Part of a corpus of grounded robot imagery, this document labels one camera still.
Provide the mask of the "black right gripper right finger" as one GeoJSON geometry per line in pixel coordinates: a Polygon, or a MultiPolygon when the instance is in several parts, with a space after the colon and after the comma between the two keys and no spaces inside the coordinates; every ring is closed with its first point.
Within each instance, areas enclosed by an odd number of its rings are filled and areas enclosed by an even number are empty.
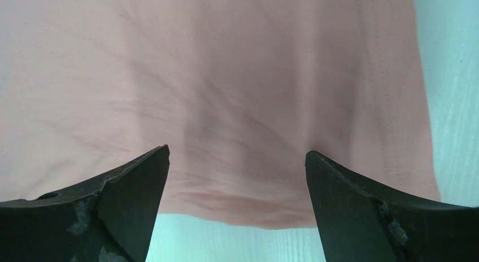
{"type": "Polygon", "coordinates": [[[305,167],[326,261],[478,260],[478,208],[404,193],[316,151],[305,167]]]}

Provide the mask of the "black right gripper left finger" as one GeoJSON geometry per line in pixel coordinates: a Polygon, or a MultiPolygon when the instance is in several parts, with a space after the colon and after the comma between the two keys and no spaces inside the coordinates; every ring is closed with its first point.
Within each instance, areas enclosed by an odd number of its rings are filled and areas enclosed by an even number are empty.
{"type": "Polygon", "coordinates": [[[2,261],[145,261],[168,146],[35,200],[1,203],[2,261]]]}

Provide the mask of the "pink t-shirt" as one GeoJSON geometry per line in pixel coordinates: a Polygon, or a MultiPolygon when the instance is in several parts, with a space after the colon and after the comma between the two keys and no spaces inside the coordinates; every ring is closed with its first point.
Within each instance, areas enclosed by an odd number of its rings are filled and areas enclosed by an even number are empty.
{"type": "Polygon", "coordinates": [[[439,200],[413,0],[1,0],[1,199],[168,145],[162,213],[316,225],[315,150],[439,200]]]}

